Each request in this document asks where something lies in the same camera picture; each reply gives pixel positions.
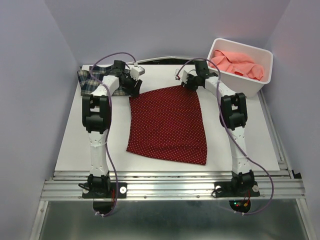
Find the folded fabric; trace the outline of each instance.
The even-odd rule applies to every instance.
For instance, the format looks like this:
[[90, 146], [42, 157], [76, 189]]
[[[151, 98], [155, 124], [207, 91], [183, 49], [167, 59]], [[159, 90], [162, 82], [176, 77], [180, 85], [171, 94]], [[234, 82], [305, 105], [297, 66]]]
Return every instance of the folded fabric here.
[[206, 165], [207, 141], [195, 91], [172, 86], [129, 97], [129, 102], [128, 152], [153, 159]]
[[263, 66], [256, 64], [251, 57], [241, 52], [215, 50], [211, 61], [221, 71], [259, 81], [265, 73]]
[[[112, 66], [108, 66], [108, 67], [95, 66], [92, 73], [97, 79], [102, 81], [104, 79], [104, 76], [107, 76], [109, 74], [111, 67]], [[89, 71], [79, 70], [76, 73], [78, 75], [78, 80], [81, 88], [81, 96], [91, 94], [100, 85], [98, 81], [96, 81], [91, 77]], [[117, 90], [115, 90], [113, 93], [113, 96], [128, 96], [128, 95], [129, 94], [124, 92], [121, 86]]]

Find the pink towel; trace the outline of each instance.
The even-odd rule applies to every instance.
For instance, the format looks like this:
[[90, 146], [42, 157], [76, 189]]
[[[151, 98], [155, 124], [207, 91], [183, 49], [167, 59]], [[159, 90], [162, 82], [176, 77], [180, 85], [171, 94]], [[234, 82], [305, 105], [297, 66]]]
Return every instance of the pink towel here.
[[260, 81], [264, 76], [264, 67], [256, 64], [251, 57], [241, 52], [214, 51], [211, 59], [221, 71]]

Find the folded plaid shirt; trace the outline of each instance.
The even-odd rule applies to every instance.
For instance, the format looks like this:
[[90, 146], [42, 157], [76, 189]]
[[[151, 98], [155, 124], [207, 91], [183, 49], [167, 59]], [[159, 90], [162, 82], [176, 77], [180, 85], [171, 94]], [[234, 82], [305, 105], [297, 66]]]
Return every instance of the folded plaid shirt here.
[[[95, 66], [92, 73], [93, 75], [102, 81], [104, 79], [104, 76], [107, 76], [109, 74], [109, 71], [111, 70], [112, 66], [108, 67], [100, 67]], [[81, 87], [81, 96], [91, 94], [94, 90], [97, 89], [97, 87], [100, 85], [100, 83], [96, 80], [94, 80], [89, 71], [86, 70], [79, 70], [77, 72], [79, 84]], [[113, 96], [128, 96], [129, 94], [125, 93], [123, 88], [120, 86], [117, 90], [114, 91], [112, 94]]]

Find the polka dot cloth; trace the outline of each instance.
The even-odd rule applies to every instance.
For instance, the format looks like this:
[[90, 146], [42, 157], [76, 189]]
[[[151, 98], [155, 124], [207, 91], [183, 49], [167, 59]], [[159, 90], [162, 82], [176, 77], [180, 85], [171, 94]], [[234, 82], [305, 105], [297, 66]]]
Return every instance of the polka dot cloth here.
[[198, 95], [172, 86], [129, 97], [127, 151], [141, 156], [206, 165], [207, 142]]

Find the white laundry basket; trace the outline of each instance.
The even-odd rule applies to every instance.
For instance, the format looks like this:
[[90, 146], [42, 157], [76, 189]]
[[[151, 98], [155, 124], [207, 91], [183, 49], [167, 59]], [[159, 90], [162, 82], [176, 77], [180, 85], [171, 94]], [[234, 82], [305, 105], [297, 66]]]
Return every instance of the white laundry basket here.
[[[274, 56], [270, 51], [223, 38], [214, 40], [208, 55], [209, 60], [214, 57], [215, 50], [247, 54], [256, 64], [260, 64], [264, 68], [264, 76], [260, 81], [221, 71], [221, 81], [233, 91], [244, 93], [248, 98], [251, 98], [255, 96], [264, 85], [270, 83], [274, 59]], [[216, 73], [218, 72], [215, 68], [210, 66], [209, 69]]]

